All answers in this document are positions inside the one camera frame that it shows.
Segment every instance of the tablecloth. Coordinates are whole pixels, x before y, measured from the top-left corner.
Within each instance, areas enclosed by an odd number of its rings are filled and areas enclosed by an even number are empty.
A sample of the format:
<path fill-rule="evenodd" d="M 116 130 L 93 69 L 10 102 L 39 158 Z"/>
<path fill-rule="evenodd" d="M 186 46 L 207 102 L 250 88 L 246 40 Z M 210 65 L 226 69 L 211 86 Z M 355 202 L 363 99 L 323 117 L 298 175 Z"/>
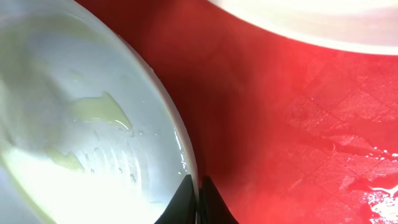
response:
<path fill-rule="evenodd" d="M 154 69 L 240 223 L 398 223 L 397 57 L 289 40 L 204 0 L 78 2 Z"/>

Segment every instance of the white plate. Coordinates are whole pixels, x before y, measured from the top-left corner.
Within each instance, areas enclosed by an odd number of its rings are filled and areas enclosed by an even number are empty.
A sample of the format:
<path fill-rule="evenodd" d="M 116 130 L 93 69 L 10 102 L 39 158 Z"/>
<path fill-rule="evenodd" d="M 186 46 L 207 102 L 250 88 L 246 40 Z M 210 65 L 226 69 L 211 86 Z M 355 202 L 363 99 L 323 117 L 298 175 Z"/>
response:
<path fill-rule="evenodd" d="M 193 176 L 197 191 L 195 157 L 178 111 L 133 49 L 74 1 L 2 1 L 0 14 L 3 33 L 24 25 L 29 53 L 44 63 L 71 100 L 107 92 L 133 130 L 89 124 L 82 134 L 87 130 L 90 134 L 81 138 L 81 130 L 75 129 L 75 137 L 59 150 L 77 156 L 86 170 L 81 175 L 58 170 L 45 154 L 5 156 L 11 171 L 0 168 L 0 223 L 42 223 L 26 198 L 58 224 L 153 223 L 185 175 Z M 28 197 L 15 188 L 10 173 Z M 120 192 L 112 185 L 118 181 L 123 185 L 125 180 L 127 187 Z M 133 200 L 123 205 L 116 198 L 123 198 L 121 192 L 129 192 L 131 186 L 134 193 L 128 197 Z"/>
<path fill-rule="evenodd" d="M 285 37 L 352 52 L 398 54 L 396 0 L 210 0 Z"/>

